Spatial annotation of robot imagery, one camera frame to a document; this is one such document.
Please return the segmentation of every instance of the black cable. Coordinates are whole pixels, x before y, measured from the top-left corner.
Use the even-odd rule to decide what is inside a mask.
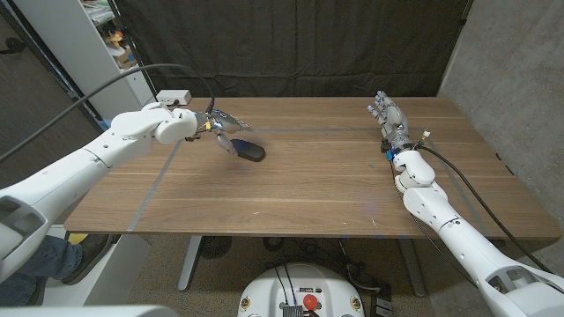
[[[284,298],[286,299],[286,305],[288,305],[288,297],[286,296],[286,288],[284,287],[284,283],[282,283],[282,278],[280,278],[280,274],[278,273],[278,269],[274,267],[276,271],[276,276],[278,276],[278,280],[280,281],[280,285],[282,285],[282,291],[284,291]]]
[[[464,175],[462,174],[462,172],[460,172],[458,170],[458,168],[456,168],[456,166],[454,166],[452,163],[450,163],[446,158],[444,158],[441,154],[439,154],[436,151],[433,151],[423,145],[420,145],[418,147],[419,149],[423,149],[425,151],[430,152],[431,154],[435,155],[437,158],[439,158],[440,160],[442,160],[443,162],[445,162],[448,166],[450,166],[450,168],[452,168],[457,174],[458,176],[460,176],[460,178],[462,179],[462,181],[464,182],[464,184],[466,184],[466,186],[468,187],[468,189],[474,194],[474,196],[476,197],[476,199],[478,199],[479,203],[482,205],[482,207],[484,207],[484,209],[486,210],[487,214],[490,215],[490,217],[493,219],[493,221],[503,230],[503,232],[505,234],[507,234],[507,236],[509,237],[509,239],[515,243],[515,245],[525,254],[527,255],[527,257],[529,259],[531,259],[533,262],[535,262],[535,264],[537,264],[543,271],[548,272],[553,274],[553,272],[547,268],[545,266],[545,264],[543,264],[541,261],[539,261],[533,254],[531,254],[529,251],[525,250],[525,248],[521,245],[521,243],[515,238],[515,236],[513,236],[513,234],[511,234],[511,232],[505,227],[505,225],[503,225],[501,223],[501,221],[494,215],[494,213],[489,209],[489,207],[487,207],[486,203],[484,202],[484,200],[482,200],[482,197],[479,196],[478,192],[476,192],[476,190],[474,189],[474,187],[470,184],[470,182],[468,180],[466,180],[466,177],[464,177]]]
[[[317,244],[317,241],[313,240],[311,238],[306,238],[301,243],[299,241],[297,241],[296,238],[291,238],[290,241],[295,243],[296,246],[305,254],[305,256],[293,256],[293,257],[286,256],[287,262],[295,262],[296,260],[297,261],[304,261],[304,259],[305,259],[305,261],[307,261],[307,262],[314,262],[314,263],[317,263],[319,265],[330,264],[333,267],[334,270],[336,270],[339,274],[341,274],[344,278],[346,278],[347,281],[349,281],[351,284],[355,285],[357,288],[360,288],[364,291],[372,292],[372,293],[375,293],[375,294],[384,294],[384,295],[390,294],[390,292],[391,292],[390,285],[386,284],[386,283],[382,283],[382,282],[378,281],[376,278],[372,277],[370,274],[368,274],[366,272],[362,262],[361,263],[353,262],[349,258],[348,255],[341,255],[341,256],[336,257],[335,255],[331,254],[331,252],[327,251],[326,249],[319,247],[319,245]],[[337,254],[343,253],[344,250],[340,246],[335,245],[333,243],[330,243],[330,244],[336,249]],[[321,253],[324,256],[326,256],[326,258],[316,256],[315,253]],[[352,267],[357,269],[357,273],[355,274],[356,277],[353,277],[352,270],[351,270]],[[360,274],[364,274],[365,276],[367,276],[369,283],[375,284],[376,287],[362,286],[361,284],[356,282],[355,278],[358,279]]]
[[[213,95],[213,91],[212,88],[210,87],[210,85],[208,85],[208,82],[205,81],[205,79],[198,74],[196,71],[192,70],[190,67],[188,66],[184,66],[184,65],[180,65],[180,64],[172,64],[172,63],[159,63],[159,64],[153,64],[153,65],[146,65],[146,66],[141,66],[141,67],[137,67],[133,70],[128,70],[118,76],[115,76],[111,79],[109,79],[107,82],[103,83],[102,85],[98,86],[98,88],[94,89],[93,91],[91,91],[90,93],[88,93],[87,95],[85,95],[84,97],[80,98],[79,100],[75,101],[72,105],[70,105],[69,107],[67,107],[66,109],[64,109],[59,115],[57,115],[55,118],[53,118],[50,122],[48,122],[47,124],[45,124],[43,127],[41,127],[40,129],[38,129],[37,131],[35,131],[31,136],[29,136],[27,139],[25,139],[24,141],[22,141],[21,143],[19,143],[18,145],[14,146],[11,150],[7,151],[5,154],[2,155],[2,157],[0,157],[0,163],[4,162],[7,158],[9,158],[10,156],[12,156],[15,152],[19,151],[22,147],[26,146],[27,144],[29,144],[30,142],[32,142],[37,136],[39,136],[41,133],[45,132],[46,129],[49,129],[51,126],[53,126],[55,123],[57,123],[59,120],[61,120],[62,118],[64,118],[65,115],[69,114],[69,112],[82,105],[85,101],[89,100],[93,95],[95,95],[98,92],[101,92],[104,88],[110,86],[111,84],[115,83],[116,81],[127,77],[131,74],[134,74],[138,71],[142,71],[142,70],[151,70],[151,69],[158,69],[158,68],[171,68],[171,69],[181,69],[181,70],[186,70],[191,71],[193,73],[196,74],[196,76],[198,78],[200,78],[200,80],[202,80],[202,82],[204,82],[205,86],[208,88],[208,90],[210,91],[210,96],[211,96],[211,101],[210,101],[210,105],[207,107],[206,112],[210,113],[213,109],[213,105],[215,103],[215,96]]]
[[[133,58],[137,61],[139,66],[145,65],[143,63],[143,60],[141,59],[141,56],[139,56],[139,51],[137,50],[137,44],[133,40],[133,35],[131,34],[129,28],[125,26],[125,23],[123,22],[122,14],[120,13],[120,10],[117,8],[115,1],[113,0],[108,1],[108,6],[110,10],[114,13],[114,17],[115,17],[115,21],[117,21],[117,25],[121,28],[123,39],[130,46],[131,54],[133,55]],[[143,77],[145,78],[145,81],[149,86],[149,90],[151,90],[152,96],[155,99],[157,99],[157,91],[155,90],[155,86],[152,84],[151,78],[149,77],[149,74],[146,71],[143,71]]]
[[[286,270],[286,276],[288,276],[288,282],[290,282],[290,288],[292,288],[293,305],[294,305],[294,306],[297,306],[297,305],[298,305],[298,301],[296,300],[296,294],[293,292],[292,279],[290,279],[290,273],[288,273],[288,268],[286,267],[286,264],[285,264],[285,263],[284,263],[284,269]]]
[[[391,169],[391,177],[392,180],[394,181],[394,187],[396,187],[396,174],[394,173],[394,166],[391,164],[390,161],[390,169]],[[399,191],[399,189],[397,189],[396,187],[396,191],[397,194],[399,195],[400,199],[404,199],[402,196],[402,193]],[[449,260],[449,258],[447,257],[446,254],[444,254],[441,249],[439,248],[439,246],[437,246],[434,241],[431,239],[431,237],[429,237],[429,235],[425,232],[425,229],[423,229],[423,226],[419,223],[419,220],[413,216],[413,214],[410,212],[410,215],[412,215],[413,220],[415,220],[415,224],[417,225],[417,227],[423,232],[423,234],[425,234],[425,236],[427,237],[427,239],[429,240],[429,242],[431,242],[431,244],[434,246],[435,249],[437,249],[437,251],[442,255],[442,257],[453,267],[453,269],[455,269],[461,276],[463,276],[470,284],[472,284],[472,286],[474,286],[475,288],[478,288],[478,286],[472,282],[471,278],[464,272],[462,271],[460,268],[458,268],[455,263],[451,262]]]

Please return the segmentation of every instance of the white plastic housing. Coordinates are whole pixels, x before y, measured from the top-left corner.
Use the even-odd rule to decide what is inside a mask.
[[[188,89],[184,90],[161,90],[157,94],[157,101],[163,102],[165,105],[172,105],[178,100],[178,105],[188,105],[192,99],[192,95]]]
[[[11,317],[178,317],[164,306],[82,306],[82,307],[18,307],[3,308]]]
[[[84,195],[109,169],[96,156],[79,149],[28,177],[0,190],[0,198],[8,198],[21,207],[3,219],[22,231],[26,219],[40,221],[39,227],[0,263],[0,281],[19,268],[43,241],[49,227],[69,205]]]
[[[298,305],[304,305],[306,295],[314,295],[322,308],[315,310],[319,316],[363,317],[364,308],[359,310],[351,306],[352,298],[360,298],[359,293],[343,277],[322,266],[312,263],[288,263],[290,279]],[[286,288],[288,304],[293,306],[293,294],[284,266],[277,267],[282,284]],[[321,293],[304,292],[301,289],[322,289]],[[271,316],[282,317],[280,303],[286,301],[284,291],[274,269],[269,269],[247,286],[241,300],[249,298],[250,306],[244,310],[239,304],[239,317]]]
[[[468,224],[432,188],[410,188],[404,194],[405,207],[425,221],[456,257],[471,280],[478,286],[496,316],[552,316],[564,309],[564,279],[517,262],[500,252],[488,239]],[[520,269],[534,276],[537,282],[513,281],[507,271]],[[512,291],[502,293],[490,285],[494,276],[504,276]]]
[[[154,135],[161,144],[175,144],[184,137],[193,136],[196,130],[196,115],[189,110],[176,108],[173,118],[161,122]]]
[[[433,168],[421,157],[418,151],[403,151],[393,159],[394,167],[403,172],[396,177],[397,187],[404,191],[408,188],[428,187],[434,181]]]

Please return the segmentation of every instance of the red emergency stop button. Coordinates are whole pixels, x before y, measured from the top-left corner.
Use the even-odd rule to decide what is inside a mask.
[[[303,298],[303,305],[308,310],[315,310],[315,308],[317,307],[317,297],[311,294],[306,295],[306,297]]]

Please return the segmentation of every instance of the dark backdrop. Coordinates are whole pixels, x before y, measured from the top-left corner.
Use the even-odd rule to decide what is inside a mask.
[[[435,96],[467,1],[119,0],[144,64],[218,96]],[[157,89],[204,86],[150,72]]]

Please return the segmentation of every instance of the wooden table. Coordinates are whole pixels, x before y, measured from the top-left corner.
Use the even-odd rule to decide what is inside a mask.
[[[519,239],[560,237],[554,221],[446,99],[394,98],[412,140],[455,164]],[[208,100],[189,108],[204,110]],[[65,222],[71,232],[422,238],[397,196],[382,135],[366,110],[371,98],[217,99],[216,108],[255,132],[230,135],[262,145],[260,163],[231,156],[212,134],[117,168]],[[458,176],[427,152],[455,209],[488,238],[506,236]]]

